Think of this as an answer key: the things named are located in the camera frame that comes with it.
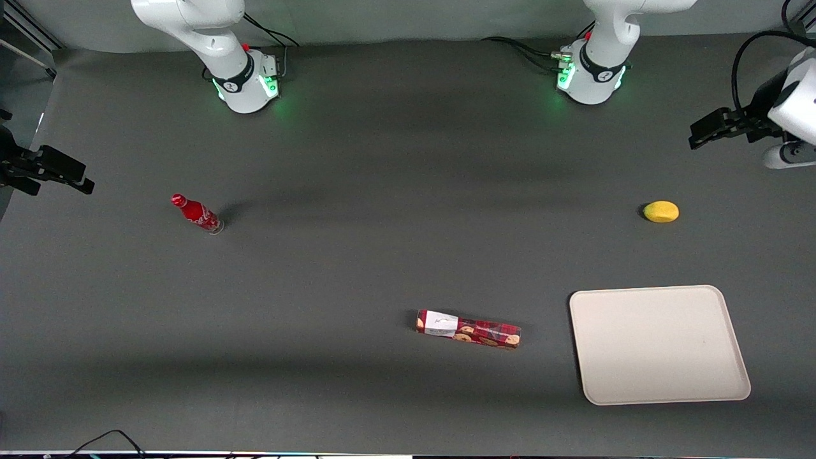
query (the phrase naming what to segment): white tray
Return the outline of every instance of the white tray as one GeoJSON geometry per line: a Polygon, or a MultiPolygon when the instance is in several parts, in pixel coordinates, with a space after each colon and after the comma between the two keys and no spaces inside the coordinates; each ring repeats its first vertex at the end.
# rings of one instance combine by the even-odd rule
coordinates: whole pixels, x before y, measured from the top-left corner
{"type": "Polygon", "coordinates": [[[710,285],[576,292],[583,392],[595,405],[742,400],[751,382],[710,285]]]}

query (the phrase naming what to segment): red plaid cookie package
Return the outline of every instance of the red plaid cookie package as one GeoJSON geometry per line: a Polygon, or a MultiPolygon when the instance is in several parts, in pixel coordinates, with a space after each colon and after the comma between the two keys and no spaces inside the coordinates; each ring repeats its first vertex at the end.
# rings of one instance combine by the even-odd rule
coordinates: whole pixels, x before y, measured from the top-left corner
{"type": "Polygon", "coordinates": [[[521,328],[515,325],[463,319],[429,310],[421,310],[417,314],[416,331],[505,350],[515,350],[521,342],[521,328]]]}

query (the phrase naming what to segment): yellow lemon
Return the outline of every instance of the yellow lemon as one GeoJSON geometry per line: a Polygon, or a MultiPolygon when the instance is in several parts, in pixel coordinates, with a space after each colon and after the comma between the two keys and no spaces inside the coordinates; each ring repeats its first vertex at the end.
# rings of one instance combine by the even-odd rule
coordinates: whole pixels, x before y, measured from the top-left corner
{"type": "Polygon", "coordinates": [[[643,216],[654,223],[668,223],[677,220],[680,209],[675,203],[668,201],[654,201],[643,208],[643,216]]]}

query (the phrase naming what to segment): black cable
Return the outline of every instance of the black cable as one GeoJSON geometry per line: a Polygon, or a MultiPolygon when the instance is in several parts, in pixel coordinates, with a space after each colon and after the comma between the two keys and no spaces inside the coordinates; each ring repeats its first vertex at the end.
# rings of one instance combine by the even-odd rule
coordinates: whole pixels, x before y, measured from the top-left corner
{"type": "Polygon", "coordinates": [[[247,19],[247,20],[246,20],[246,22],[248,22],[248,23],[250,23],[250,24],[254,25],[254,26],[255,26],[255,27],[257,27],[258,29],[263,30],[264,32],[266,32],[266,34],[267,34],[268,36],[272,37],[272,39],[273,39],[273,40],[275,40],[276,42],[278,42],[278,44],[280,44],[282,47],[286,47],[286,44],[285,44],[284,42],[282,42],[280,38],[278,38],[278,37],[276,37],[275,35],[273,35],[273,34],[272,34],[272,32],[270,32],[269,30],[267,30],[267,29],[266,29],[266,28],[265,28],[263,25],[258,24],[258,23],[257,23],[257,22],[256,22],[254,19],[247,19]]]}
{"type": "Polygon", "coordinates": [[[791,0],[785,0],[782,3],[782,25],[785,26],[785,29],[790,32],[793,32],[793,28],[791,27],[791,21],[787,18],[787,6],[791,4],[791,0]]]}
{"type": "Polygon", "coordinates": [[[80,445],[79,448],[74,449],[72,453],[70,453],[68,456],[65,457],[65,459],[69,459],[70,457],[76,456],[78,452],[85,449],[85,447],[88,446],[89,444],[94,443],[96,440],[102,439],[102,438],[104,438],[104,437],[106,437],[106,436],[108,436],[110,434],[113,434],[113,433],[120,434],[122,437],[125,437],[125,440],[127,440],[127,442],[130,443],[131,446],[133,446],[133,448],[136,450],[136,453],[139,454],[139,458],[144,459],[144,450],[138,444],[136,444],[136,442],[133,441],[133,439],[131,437],[128,437],[126,433],[122,432],[119,429],[108,430],[107,432],[105,432],[104,434],[96,437],[95,439],[86,441],[85,443],[80,445]]]}
{"type": "Polygon", "coordinates": [[[285,33],[278,32],[278,31],[276,31],[276,30],[267,29],[266,27],[264,27],[263,25],[261,25],[261,24],[260,24],[260,22],[258,22],[257,20],[255,20],[255,18],[253,18],[252,16],[250,16],[250,15],[248,15],[248,14],[246,14],[246,13],[244,13],[244,19],[246,19],[246,21],[247,21],[247,22],[249,22],[250,24],[254,25],[254,26],[255,26],[255,27],[257,27],[258,29],[261,29],[261,30],[263,30],[264,32],[268,33],[270,36],[272,36],[273,34],[275,34],[275,35],[280,35],[281,37],[284,37],[285,39],[287,39],[287,40],[289,40],[290,42],[292,42],[292,44],[294,44],[295,46],[297,46],[297,47],[299,47],[299,46],[300,46],[300,43],[296,42],[296,41],[295,41],[295,40],[294,40],[292,37],[290,37],[289,35],[286,35],[285,33]]]}
{"type": "Polygon", "coordinates": [[[535,54],[536,56],[542,56],[542,57],[547,57],[547,58],[550,56],[550,53],[548,53],[546,51],[537,50],[537,49],[535,49],[533,47],[525,45],[522,42],[519,42],[518,40],[513,40],[512,38],[507,38],[507,37],[487,37],[487,38],[483,38],[482,41],[483,42],[507,43],[507,44],[512,45],[514,47],[519,47],[519,48],[521,48],[521,49],[523,49],[523,50],[525,50],[525,51],[527,51],[527,52],[529,52],[531,54],[535,54]]]}
{"type": "Polygon", "coordinates": [[[758,129],[759,127],[748,117],[748,115],[745,113],[745,108],[739,101],[737,74],[739,71],[739,61],[743,58],[745,50],[751,45],[751,43],[762,37],[782,37],[793,40],[794,42],[799,42],[807,47],[816,47],[816,40],[801,37],[795,33],[779,32],[777,30],[766,30],[765,32],[755,33],[748,40],[746,40],[741,47],[739,47],[739,51],[737,51],[737,55],[734,57],[734,64],[731,66],[731,98],[734,101],[734,108],[736,109],[740,121],[747,124],[749,127],[753,127],[754,129],[758,129]]]}
{"type": "Polygon", "coordinates": [[[544,52],[544,51],[539,51],[539,50],[537,50],[537,49],[535,49],[533,47],[528,47],[524,43],[519,42],[517,40],[513,40],[512,38],[507,38],[507,37],[487,37],[487,38],[483,38],[482,41],[483,42],[507,43],[514,50],[518,51],[518,53],[521,54],[522,57],[527,59],[528,62],[530,62],[532,65],[535,65],[539,69],[547,70],[548,72],[558,70],[558,68],[556,68],[556,67],[547,67],[546,65],[544,65],[544,64],[538,62],[536,59],[534,59],[534,57],[531,56],[530,54],[527,54],[527,52],[529,52],[529,53],[533,54],[534,56],[539,56],[539,57],[545,57],[546,56],[546,57],[549,57],[550,53],[544,52]]]}
{"type": "Polygon", "coordinates": [[[580,32],[578,32],[578,35],[575,35],[575,39],[577,40],[579,38],[583,38],[583,36],[592,29],[595,29],[595,21],[590,22],[588,26],[584,27],[580,32]]]}

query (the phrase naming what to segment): coca-cola bottle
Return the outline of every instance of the coca-cola bottle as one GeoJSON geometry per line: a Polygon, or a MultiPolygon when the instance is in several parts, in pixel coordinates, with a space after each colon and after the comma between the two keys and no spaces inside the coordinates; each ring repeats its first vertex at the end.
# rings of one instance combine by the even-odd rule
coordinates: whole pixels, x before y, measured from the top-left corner
{"type": "Polygon", "coordinates": [[[170,199],[174,206],[181,209],[184,218],[192,221],[210,234],[218,234],[224,229],[224,223],[210,209],[198,201],[191,201],[181,194],[173,194],[170,199]]]}

